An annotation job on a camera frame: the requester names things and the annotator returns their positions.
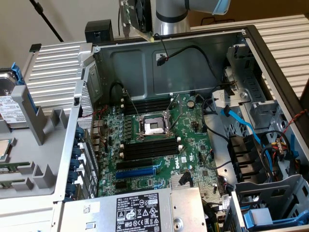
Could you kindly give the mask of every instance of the blue pcie slot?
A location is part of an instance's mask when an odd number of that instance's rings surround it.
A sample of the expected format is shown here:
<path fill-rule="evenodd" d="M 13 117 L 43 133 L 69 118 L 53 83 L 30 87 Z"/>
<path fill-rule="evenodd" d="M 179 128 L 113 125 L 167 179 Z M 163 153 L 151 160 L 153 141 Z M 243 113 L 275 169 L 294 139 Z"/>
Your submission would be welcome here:
<path fill-rule="evenodd" d="M 132 178 L 144 175 L 155 175 L 155 168 L 141 168 L 137 170 L 123 171 L 116 173 L 116 179 Z"/>

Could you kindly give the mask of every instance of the black stand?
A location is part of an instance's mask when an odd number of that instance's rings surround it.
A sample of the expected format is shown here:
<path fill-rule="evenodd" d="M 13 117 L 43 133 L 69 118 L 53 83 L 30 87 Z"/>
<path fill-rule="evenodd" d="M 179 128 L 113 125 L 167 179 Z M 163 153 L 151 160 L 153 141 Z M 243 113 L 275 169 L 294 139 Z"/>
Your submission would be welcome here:
<path fill-rule="evenodd" d="M 38 3 L 35 2 L 34 0 L 29 0 L 31 2 L 31 4 L 34 6 L 34 9 L 39 13 L 39 15 L 44 19 L 45 23 L 47 23 L 47 25 L 49 26 L 49 28 L 53 31 L 53 33 L 55 34 L 55 36 L 59 39 L 60 42 L 63 42 L 63 39 L 61 38 L 61 36 L 58 34 L 58 32 L 56 31 L 56 29 L 53 27 L 53 25 L 49 22 L 49 20 L 46 18 L 46 16 L 43 13 L 43 8 L 42 6 Z"/>

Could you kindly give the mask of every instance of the motherboard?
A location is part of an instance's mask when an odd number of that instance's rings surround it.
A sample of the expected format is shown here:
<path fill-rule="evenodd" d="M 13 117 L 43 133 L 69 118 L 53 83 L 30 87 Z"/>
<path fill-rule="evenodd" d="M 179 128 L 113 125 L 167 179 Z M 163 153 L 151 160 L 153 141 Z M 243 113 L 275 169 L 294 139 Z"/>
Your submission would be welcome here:
<path fill-rule="evenodd" d="M 205 167 L 215 163 L 208 134 L 202 131 L 201 102 L 189 94 L 172 100 L 168 99 L 169 122 L 164 122 L 162 111 L 142 114 L 138 102 L 129 112 L 123 105 L 97 109 L 92 137 L 100 166 L 99 197 L 179 188 L 178 181 L 189 172 L 202 198 L 220 201 L 217 173 Z"/>

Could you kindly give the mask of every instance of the circuit board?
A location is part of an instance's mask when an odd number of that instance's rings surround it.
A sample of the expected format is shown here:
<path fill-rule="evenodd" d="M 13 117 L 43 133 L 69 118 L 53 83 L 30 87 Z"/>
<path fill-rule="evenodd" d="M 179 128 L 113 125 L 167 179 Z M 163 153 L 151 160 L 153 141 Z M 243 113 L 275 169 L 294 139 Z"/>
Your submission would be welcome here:
<path fill-rule="evenodd" d="M 183 145 L 183 149 L 179 154 L 153 158 L 153 165 L 157 167 L 156 174 L 153 176 L 120 180 L 115 178 L 116 164 L 122 162 L 119 157 L 119 146 L 121 141 L 125 139 L 124 137 L 128 136 L 126 132 L 128 122 L 132 127 L 129 143 L 142 143 L 136 135 L 139 129 L 139 122 L 136 120 L 137 115 L 125 116 L 121 113 L 120 107 L 114 106 L 108 107 L 103 115 L 96 118 L 96 120 L 100 118 L 107 124 L 107 137 L 111 140 L 108 149 L 104 149 L 104 145 L 101 143 L 99 145 L 99 197 L 133 190 L 168 188 L 170 187 L 171 177 L 178 175 L 180 179 L 187 170 L 191 173 L 194 187 L 199 187 L 202 198 L 210 202 L 220 201 L 219 191 L 213 193 L 213 185 L 217 184 L 217 173 L 215 170 L 205 168 L 205 166 L 215 167 L 215 163 L 211 156 L 205 159 L 211 150 L 211 144 L 208 134 L 202 133 L 201 103 L 196 103 L 194 108 L 190 109 L 187 106 L 189 100 L 195 101 L 195 97 L 182 94 L 170 109 L 171 123 L 182 112 L 173 128 L 173 134 L 181 138 L 180 143 Z M 115 183 L 124 180 L 127 183 L 127 188 L 116 189 Z"/>

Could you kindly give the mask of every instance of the black speaker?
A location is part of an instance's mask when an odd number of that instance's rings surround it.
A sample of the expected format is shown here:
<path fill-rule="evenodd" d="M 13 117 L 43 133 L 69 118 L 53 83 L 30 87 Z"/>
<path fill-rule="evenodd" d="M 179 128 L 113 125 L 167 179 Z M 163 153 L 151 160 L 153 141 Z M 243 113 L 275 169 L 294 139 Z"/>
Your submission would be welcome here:
<path fill-rule="evenodd" d="M 112 34 L 112 21 L 110 19 L 88 22 L 85 28 L 87 43 L 102 44 L 114 40 Z"/>

